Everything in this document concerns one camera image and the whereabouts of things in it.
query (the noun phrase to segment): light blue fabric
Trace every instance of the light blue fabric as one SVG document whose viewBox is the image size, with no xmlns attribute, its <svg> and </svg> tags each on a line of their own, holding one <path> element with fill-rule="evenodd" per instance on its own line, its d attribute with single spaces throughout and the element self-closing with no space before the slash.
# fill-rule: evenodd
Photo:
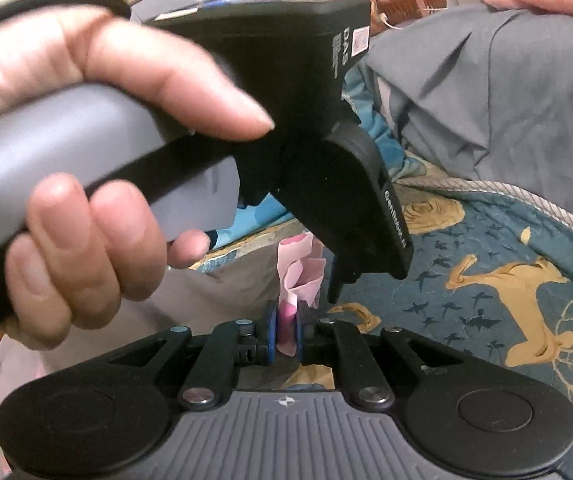
<svg viewBox="0 0 573 480">
<path fill-rule="evenodd" d="M 405 155 L 403 147 L 391 135 L 385 118 L 375 111 L 372 95 L 367 90 L 358 67 L 353 67 L 345 77 L 343 97 L 360 120 L 360 126 L 375 139 L 394 180 L 403 176 L 420 176 L 425 168 L 422 163 Z M 284 206 L 268 195 L 258 206 L 239 209 L 233 225 L 217 232 L 215 249 L 231 244 L 240 238 L 280 224 L 293 218 Z"/>
</svg>

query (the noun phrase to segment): gray blanket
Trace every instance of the gray blanket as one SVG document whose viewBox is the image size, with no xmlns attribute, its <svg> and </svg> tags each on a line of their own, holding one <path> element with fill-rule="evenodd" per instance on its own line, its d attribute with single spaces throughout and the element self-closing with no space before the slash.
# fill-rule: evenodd
<svg viewBox="0 0 573 480">
<path fill-rule="evenodd" d="M 365 64 L 405 147 L 573 213 L 573 18 L 457 7 L 374 38 Z"/>
</svg>

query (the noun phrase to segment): gray ribbed plate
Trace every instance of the gray ribbed plate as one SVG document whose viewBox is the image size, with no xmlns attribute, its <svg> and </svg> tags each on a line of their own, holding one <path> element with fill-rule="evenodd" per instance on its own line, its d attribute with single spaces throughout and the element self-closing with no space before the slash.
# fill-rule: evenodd
<svg viewBox="0 0 573 480">
<path fill-rule="evenodd" d="M 217 410 L 183 416 L 147 459 L 102 478 L 462 479 L 417 453 L 390 417 L 360 412 L 339 392 L 234 392 Z M 550 474 L 541 480 L 562 478 Z"/>
</svg>

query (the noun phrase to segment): qr code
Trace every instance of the qr code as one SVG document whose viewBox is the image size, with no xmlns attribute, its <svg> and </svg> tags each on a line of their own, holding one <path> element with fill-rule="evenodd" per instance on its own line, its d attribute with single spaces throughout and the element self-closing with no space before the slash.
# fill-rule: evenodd
<svg viewBox="0 0 573 480">
<path fill-rule="evenodd" d="M 351 57 L 357 56 L 369 48 L 369 27 L 356 28 L 353 31 L 353 46 L 351 48 Z"/>
</svg>

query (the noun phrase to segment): gray handle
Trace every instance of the gray handle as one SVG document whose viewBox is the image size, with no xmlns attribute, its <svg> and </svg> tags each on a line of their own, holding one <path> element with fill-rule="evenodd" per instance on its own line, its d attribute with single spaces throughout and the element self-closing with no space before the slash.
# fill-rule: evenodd
<svg viewBox="0 0 573 480">
<path fill-rule="evenodd" d="M 182 416 L 161 447 L 102 478 L 465 480 L 418 453 L 391 417 L 360 412 L 341 392 L 234 392 L 217 410 Z"/>
<path fill-rule="evenodd" d="M 47 175 L 71 173 L 92 186 L 187 135 L 186 128 L 100 84 L 67 88 L 0 116 L 0 245 L 23 226 L 28 197 Z M 156 178 L 156 168 L 144 171 L 141 179 Z M 167 240 L 188 228 L 225 228 L 234 219 L 238 188 L 235 162 L 227 157 L 168 190 L 151 208 Z"/>
</svg>

